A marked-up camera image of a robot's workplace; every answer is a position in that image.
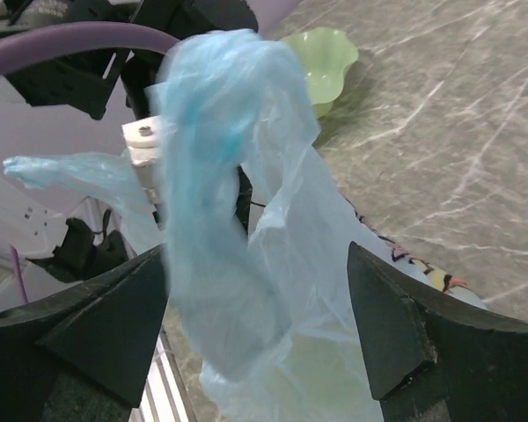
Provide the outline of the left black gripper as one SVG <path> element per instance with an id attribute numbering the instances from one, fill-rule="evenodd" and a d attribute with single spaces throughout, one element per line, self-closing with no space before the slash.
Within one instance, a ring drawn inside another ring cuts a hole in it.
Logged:
<path id="1" fill-rule="evenodd" d="M 0 77 L 30 106 L 103 118 L 114 86 L 148 116 L 165 53 L 215 30 L 258 31 L 245 1 L 0 1 Z"/>

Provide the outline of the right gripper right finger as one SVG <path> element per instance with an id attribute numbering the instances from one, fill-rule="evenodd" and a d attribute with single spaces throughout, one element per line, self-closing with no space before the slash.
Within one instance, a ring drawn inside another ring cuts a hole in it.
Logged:
<path id="1" fill-rule="evenodd" d="M 528 421 L 528 322 L 454 299 L 356 243 L 347 272 L 386 421 Z"/>

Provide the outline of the light blue plastic bag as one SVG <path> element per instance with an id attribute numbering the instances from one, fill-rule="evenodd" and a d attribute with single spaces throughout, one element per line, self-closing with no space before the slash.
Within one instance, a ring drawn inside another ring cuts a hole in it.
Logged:
<path id="1" fill-rule="evenodd" d="M 348 288 L 356 243 L 449 297 L 464 281 L 411 256 L 341 195 L 313 144 L 320 127 L 285 43 L 249 29 L 173 47 L 150 89 L 152 164 L 165 230 L 122 158 L 14 156 L 29 188 L 106 201 L 139 251 L 163 244 L 167 284 L 201 384 L 231 421 L 379 421 Z"/>

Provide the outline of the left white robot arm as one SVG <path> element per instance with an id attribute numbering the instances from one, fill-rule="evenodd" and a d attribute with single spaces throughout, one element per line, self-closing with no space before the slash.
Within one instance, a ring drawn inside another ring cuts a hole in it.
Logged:
<path id="1" fill-rule="evenodd" d="M 178 40 L 213 30 L 258 30 L 246 1 L 0 1 L 0 40 L 77 22 L 119 22 L 159 30 Z M 162 61 L 139 48 L 64 55 L 6 74 L 30 106 L 70 106 L 101 120 L 116 82 L 138 120 L 150 116 L 146 90 Z M 49 210 L 0 178 L 0 237 L 24 258 L 63 282 L 89 280 L 122 263 L 105 238 L 93 243 L 81 220 Z"/>

